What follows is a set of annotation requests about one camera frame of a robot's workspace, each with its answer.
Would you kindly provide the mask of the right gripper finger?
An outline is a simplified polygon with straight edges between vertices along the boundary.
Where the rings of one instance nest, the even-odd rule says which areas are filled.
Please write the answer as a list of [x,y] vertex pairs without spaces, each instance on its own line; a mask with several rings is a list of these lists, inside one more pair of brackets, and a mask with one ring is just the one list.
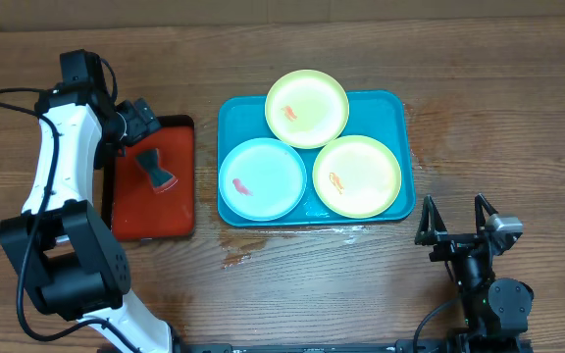
[[476,230],[483,230],[487,221],[486,216],[493,216],[496,213],[496,209],[487,201],[483,193],[475,196]]
[[422,216],[414,242],[416,244],[437,244],[447,238],[446,226],[431,195],[423,200]]

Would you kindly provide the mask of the yellow-green plate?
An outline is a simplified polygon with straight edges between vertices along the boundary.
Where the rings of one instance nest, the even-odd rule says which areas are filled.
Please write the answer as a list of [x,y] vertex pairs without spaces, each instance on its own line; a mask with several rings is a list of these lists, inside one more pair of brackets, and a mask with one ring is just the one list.
[[326,73],[298,70],[280,77],[265,101],[265,119],[279,140],[299,149],[325,146],[347,125],[349,101],[341,84]]
[[316,157],[314,189],[328,209],[351,219],[367,219],[386,211],[396,200],[402,172],[395,155],[364,135],[339,137]]

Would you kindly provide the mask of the light blue plate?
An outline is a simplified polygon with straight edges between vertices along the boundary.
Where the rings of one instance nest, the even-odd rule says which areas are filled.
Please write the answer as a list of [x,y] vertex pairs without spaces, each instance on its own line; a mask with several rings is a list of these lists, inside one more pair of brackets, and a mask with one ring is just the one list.
[[234,147],[220,167],[222,200],[236,215],[268,222],[289,214],[302,199],[308,176],[298,152],[274,138],[253,138]]

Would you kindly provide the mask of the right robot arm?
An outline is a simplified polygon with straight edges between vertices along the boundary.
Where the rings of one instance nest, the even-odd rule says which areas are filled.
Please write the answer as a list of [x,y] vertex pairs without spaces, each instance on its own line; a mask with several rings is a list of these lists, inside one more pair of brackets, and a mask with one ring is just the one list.
[[[514,278],[498,278],[493,259],[510,250],[524,231],[515,216],[501,215],[483,194],[475,196],[472,233],[448,232],[433,198],[424,198],[422,217],[414,242],[430,246],[429,259],[446,267],[457,287],[457,296],[433,309],[416,327],[413,352],[531,352],[528,317],[533,290]],[[440,312],[460,304],[465,326],[454,328],[438,341],[420,340],[424,326]]]

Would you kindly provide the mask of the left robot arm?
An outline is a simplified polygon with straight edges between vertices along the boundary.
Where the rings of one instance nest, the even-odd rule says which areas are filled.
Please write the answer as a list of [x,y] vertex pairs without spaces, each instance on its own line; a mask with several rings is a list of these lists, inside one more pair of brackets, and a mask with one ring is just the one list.
[[0,224],[19,324],[42,342],[91,327],[116,352],[179,352],[176,331],[133,292],[127,255],[92,202],[95,171],[161,125],[144,99],[117,100],[99,55],[66,52],[60,67],[61,82],[38,90],[29,110],[41,129],[30,194]]

